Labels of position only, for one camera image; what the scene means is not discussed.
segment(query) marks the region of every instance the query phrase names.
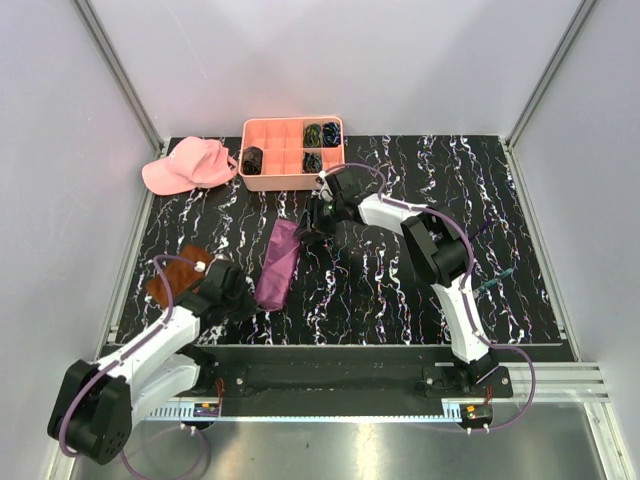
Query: black and white patterned surface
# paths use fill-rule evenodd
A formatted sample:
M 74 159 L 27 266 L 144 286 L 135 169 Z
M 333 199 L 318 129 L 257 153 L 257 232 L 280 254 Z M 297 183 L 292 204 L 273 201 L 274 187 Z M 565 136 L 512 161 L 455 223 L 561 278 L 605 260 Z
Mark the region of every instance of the black and white patterned surface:
M 223 141 L 237 158 L 240 139 Z M 392 196 L 444 202 L 468 234 L 493 220 L 474 241 L 473 286 L 515 270 L 477 299 L 491 339 L 560 340 L 497 137 L 349 137 L 345 144 L 347 162 L 381 169 Z M 275 219 L 297 221 L 308 195 L 251 193 L 238 176 L 216 189 L 155 197 L 116 343 L 131 339 L 161 313 L 145 290 L 154 255 L 195 244 L 230 257 L 255 284 Z M 355 224 L 340 225 L 331 241 L 302 248 L 284 311 L 230 320 L 220 319 L 198 343 L 435 344 L 448 338 L 435 294 L 417 278 L 402 238 Z

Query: compartment organizer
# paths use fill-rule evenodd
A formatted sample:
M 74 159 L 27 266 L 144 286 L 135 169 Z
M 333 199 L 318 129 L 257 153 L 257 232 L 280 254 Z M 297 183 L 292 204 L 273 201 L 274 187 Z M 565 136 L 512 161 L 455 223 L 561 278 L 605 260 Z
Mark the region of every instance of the compartment organizer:
M 323 131 L 331 132 L 331 138 L 323 141 Z M 262 151 L 258 175 L 244 173 L 245 152 L 251 152 L 253 159 L 256 158 L 255 148 L 250 147 Z M 247 189 L 254 192 L 315 190 L 318 188 L 318 175 L 303 171 L 305 154 L 307 166 L 317 166 L 317 160 L 320 159 L 323 170 L 344 163 L 342 120 L 332 116 L 248 120 L 242 132 L 240 175 Z

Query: white panel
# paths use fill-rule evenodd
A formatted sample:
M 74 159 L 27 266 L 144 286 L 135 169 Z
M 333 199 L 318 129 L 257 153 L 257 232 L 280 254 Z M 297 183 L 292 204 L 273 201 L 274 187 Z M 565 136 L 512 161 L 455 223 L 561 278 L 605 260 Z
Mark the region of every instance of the white panel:
M 0 3 L 0 469 L 41 479 L 95 353 L 151 150 L 68 0 Z
M 506 135 L 579 0 L 93 0 L 161 135 Z
M 600 2 L 516 148 L 580 351 L 640 467 L 640 4 Z

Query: pink cap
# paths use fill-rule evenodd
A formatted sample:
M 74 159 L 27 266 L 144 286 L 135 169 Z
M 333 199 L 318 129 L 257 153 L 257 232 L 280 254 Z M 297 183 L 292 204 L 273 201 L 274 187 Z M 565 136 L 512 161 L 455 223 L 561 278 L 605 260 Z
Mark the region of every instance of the pink cap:
M 187 137 L 168 157 L 145 165 L 142 178 L 156 195 L 174 195 L 196 187 L 217 187 L 227 183 L 237 172 L 237 162 L 218 140 Z

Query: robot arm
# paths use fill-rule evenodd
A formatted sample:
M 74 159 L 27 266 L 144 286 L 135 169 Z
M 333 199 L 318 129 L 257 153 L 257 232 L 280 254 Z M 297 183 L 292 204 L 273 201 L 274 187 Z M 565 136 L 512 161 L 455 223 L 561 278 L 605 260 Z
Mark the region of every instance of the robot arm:
M 49 436 L 58 439 L 62 419 L 80 390 L 114 361 L 118 365 L 82 398 L 65 436 L 70 448 L 100 465 L 118 455 L 133 428 L 169 398 L 214 388 L 215 357 L 191 343 L 229 310 L 239 317 L 253 313 L 255 304 L 244 274 L 232 262 L 217 259 L 206 277 L 177 297 L 175 304 L 164 327 L 158 329 L 167 311 L 117 351 L 94 364 L 78 360 L 69 367 L 49 420 Z
M 451 333 L 454 363 L 461 370 L 463 383 L 475 385 L 493 373 L 498 364 L 489 347 L 480 341 L 485 333 L 470 282 L 466 289 L 461 288 L 468 255 L 459 234 L 440 218 L 421 212 L 424 206 L 363 192 L 349 169 L 321 172 L 318 183 L 319 193 L 309 198 L 298 227 L 302 240 L 312 242 L 332 235 L 336 224 L 344 220 L 403 236 L 416 273 L 431 285 L 440 300 Z M 453 218 L 446 208 L 434 209 Z M 477 329 L 469 321 L 465 297 Z

